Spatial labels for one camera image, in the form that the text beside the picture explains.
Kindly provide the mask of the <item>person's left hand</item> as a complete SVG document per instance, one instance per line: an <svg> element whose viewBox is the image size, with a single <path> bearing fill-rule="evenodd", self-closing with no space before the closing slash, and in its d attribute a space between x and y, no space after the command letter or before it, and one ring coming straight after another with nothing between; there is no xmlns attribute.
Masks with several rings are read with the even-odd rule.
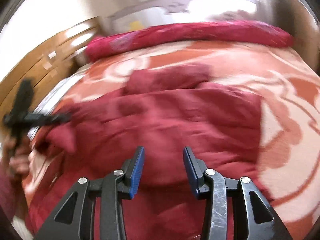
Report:
<svg viewBox="0 0 320 240"><path fill-rule="evenodd" d="M29 155L31 144L24 134L21 143L16 146L16 139L8 136L2 145L1 165L7 177L14 182L21 181L29 174Z"/></svg>

